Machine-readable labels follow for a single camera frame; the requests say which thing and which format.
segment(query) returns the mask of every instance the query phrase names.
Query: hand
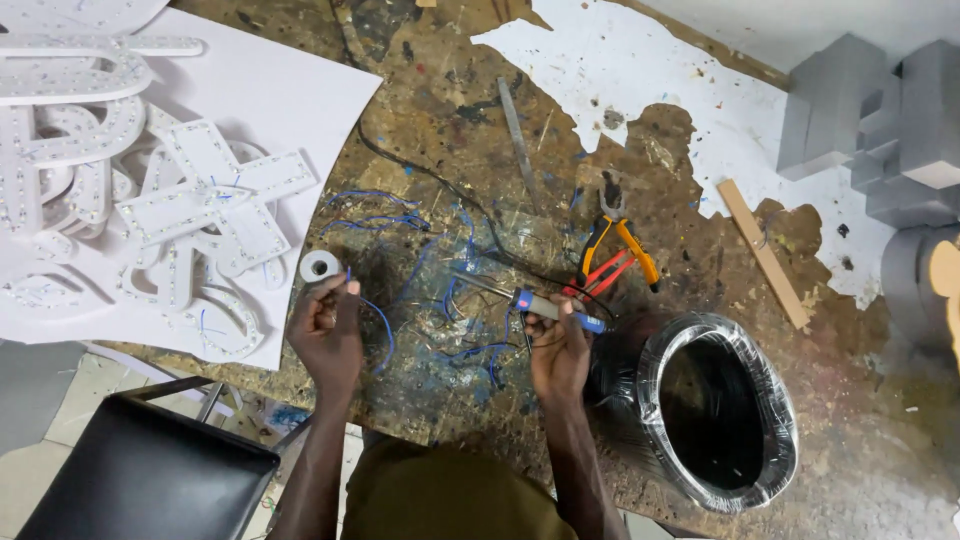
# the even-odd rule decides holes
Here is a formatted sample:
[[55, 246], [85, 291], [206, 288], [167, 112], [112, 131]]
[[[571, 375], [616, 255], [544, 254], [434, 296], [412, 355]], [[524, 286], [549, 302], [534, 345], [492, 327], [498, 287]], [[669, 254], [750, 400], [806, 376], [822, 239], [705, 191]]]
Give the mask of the hand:
[[[580, 320], [573, 316], [573, 303], [577, 301], [552, 294], [550, 302], [560, 306], [560, 320], [529, 313], [523, 329], [534, 338], [530, 360], [534, 392], [547, 410], [582, 407], [593, 335], [585, 333]], [[577, 305], [578, 310], [583, 309], [582, 304]]]
[[337, 274], [303, 288], [287, 341], [317, 386], [317, 400], [347, 400], [363, 364], [357, 307], [360, 282]]

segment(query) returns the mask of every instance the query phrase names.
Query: soldering iron handle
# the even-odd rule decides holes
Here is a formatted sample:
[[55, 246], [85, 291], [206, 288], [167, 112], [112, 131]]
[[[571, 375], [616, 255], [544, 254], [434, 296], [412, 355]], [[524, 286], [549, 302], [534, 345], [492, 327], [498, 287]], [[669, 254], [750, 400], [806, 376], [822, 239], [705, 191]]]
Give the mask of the soldering iron handle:
[[[541, 317], [546, 317], [555, 321], [560, 320], [559, 306], [543, 298], [542, 296], [537, 296], [528, 290], [518, 288], [514, 294], [513, 300], [511, 301], [511, 306], [524, 311], [530, 311], [531, 313], [536, 313]], [[607, 326], [600, 319], [591, 317], [579, 311], [574, 311], [573, 314], [580, 319], [580, 326], [584, 327], [584, 330], [592, 331], [593, 333], [603, 333], [603, 331], [607, 329]]]

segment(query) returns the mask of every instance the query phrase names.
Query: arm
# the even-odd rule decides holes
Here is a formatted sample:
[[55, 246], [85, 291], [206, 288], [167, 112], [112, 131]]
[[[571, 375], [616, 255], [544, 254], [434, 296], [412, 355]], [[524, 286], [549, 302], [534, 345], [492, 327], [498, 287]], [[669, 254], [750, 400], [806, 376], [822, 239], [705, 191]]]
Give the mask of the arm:
[[530, 372], [546, 424], [557, 512], [580, 538], [626, 540], [630, 536], [604, 486], [584, 411], [588, 339], [571, 316], [570, 300], [560, 295], [550, 300], [560, 305], [560, 321], [527, 315], [525, 331], [534, 337]]
[[288, 325], [287, 340], [317, 387], [317, 402], [270, 538], [337, 534], [344, 429], [363, 356], [356, 321], [360, 283], [345, 281], [340, 274], [306, 289]]

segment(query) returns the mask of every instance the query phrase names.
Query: black cable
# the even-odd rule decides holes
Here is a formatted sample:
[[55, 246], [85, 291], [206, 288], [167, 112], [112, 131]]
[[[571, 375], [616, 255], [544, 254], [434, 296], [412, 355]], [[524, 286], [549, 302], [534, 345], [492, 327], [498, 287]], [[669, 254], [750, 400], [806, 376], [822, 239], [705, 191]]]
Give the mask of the black cable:
[[[349, 64], [351, 67], [355, 67], [357, 69], [370, 72], [370, 70], [367, 69], [366, 66], [362, 65], [359, 61], [357, 61], [357, 59], [353, 56], [353, 52], [350, 51], [349, 45], [347, 44], [347, 32], [344, 29], [343, 23], [340, 22], [340, 18], [337, 16], [337, 11], [336, 11], [336, 8], [334, 7], [333, 2], [334, 0], [328, 0], [328, 3], [330, 5], [330, 13], [333, 15], [333, 19], [337, 23], [337, 29], [340, 30], [340, 40], [343, 46], [343, 54], [344, 54], [344, 58], [347, 60], [347, 64]], [[481, 257], [489, 258], [490, 260], [494, 260], [496, 262], [499, 262], [500, 264], [510, 266], [512, 268], [520, 270], [521, 272], [530, 274], [535, 278], [544, 280], [545, 282], [552, 282], [554, 284], [558, 284], [564, 287], [570, 287], [576, 290], [577, 292], [580, 292], [584, 296], [587, 296], [595, 304], [600, 306], [610, 316], [611, 321], [616, 320], [616, 315], [613, 314], [613, 311], [611, 311], [611, 309], [607, 307], [606, 304], [598, 300], [595, 296], [590, 294], [585, 289], [573, 283], [562, 282], [560, 280], [555, 280], [553, 278], [544, 276], [534, 268], [534, 265], [531, 262], [509, 252], [507, 248], [503, 246], [503, 242], [500, 241], [500, 236], [496, 233], [496, 225], [494, 225], [493, 219], [487, 213], [487, 210], [484, 209], [483, 206], [480, 205], [480, 203], [477, 203], [476, 201], [468, 197], [467, 194], [465, 194], [463, 191], [458, 189], [457, 186], [454, 185], [451, 181], [447, 180], [446, 178], [441, 176], [440, 173], [434, 171], [429, 167], [424, 167], [423, 165], [414, 163], [405, 158], [401, 158], [400, 156], [390, 152], [389, 150], [386, 150], [380, 146], [377, 146], [372, 140], [370, 140], [369, 137], [367, 137], [366, 134], [363, 133], [363, 112], [361, 112], [360, 116], [357, 118], [356, 127], [357, 127], [357, 134], [360, 136], [360, 141], [363, 142], [364, 146], [366, 146], [371, 152], [373, 152], [374, 154], [377, 154], [378, 156], [380, 156], [385, 160], [392, 161], [402, 167], [410, 168], [412, 170], [421, 172], [433, 178], [434, 180], [439, 182], [440, 185], [443, 186], [447, 191], [449, 191], [458, 199], [460, 199], [461, 206], [476, 209], [481, 214], [483, 214], [484, 220], [487, 222], [487, 227], [490, 229], [491, 237], [493, 238], [493, 245], [496, 246], [497, 251], [485, 253], [481, 255]]]

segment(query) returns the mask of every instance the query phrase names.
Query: person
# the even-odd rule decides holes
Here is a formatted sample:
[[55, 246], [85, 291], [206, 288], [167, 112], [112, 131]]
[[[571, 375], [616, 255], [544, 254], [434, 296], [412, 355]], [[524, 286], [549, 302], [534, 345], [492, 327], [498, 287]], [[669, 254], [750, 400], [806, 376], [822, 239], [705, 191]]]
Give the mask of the person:
[[[540, 401], [557, 500], [503, 463], [381, 436], [347, 486], [342, 538], [629, 538], [604, 486], [581, 393], [589, 338], [569, 298], [560, 321], [528, 315], [530, 373]], [[305, 287], [287, 340], [317, 388], [300, 458], [269, 538], [334, 538], [350, 400], [363, 363], [360, 283], [339, 274]]]

